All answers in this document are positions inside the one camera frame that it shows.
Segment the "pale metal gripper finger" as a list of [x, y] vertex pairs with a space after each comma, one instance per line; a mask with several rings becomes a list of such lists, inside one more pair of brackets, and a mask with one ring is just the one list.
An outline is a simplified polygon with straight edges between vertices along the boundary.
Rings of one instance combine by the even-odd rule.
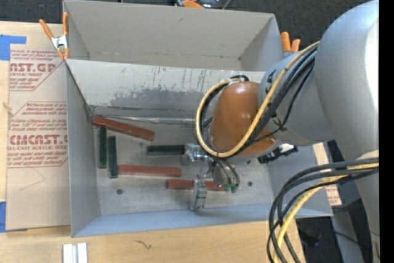
[[198, 144], [185, 144], [184, 152], [181, 157], [182, 165], [189, 165], [191, 163], [201, 161], [202, 151]]
[[203, 180], [195, 180], [193, 182], [193, 196], [189, 202], [189, 209], [196, 211], [205, 207], [207, 197], [207, 187]]

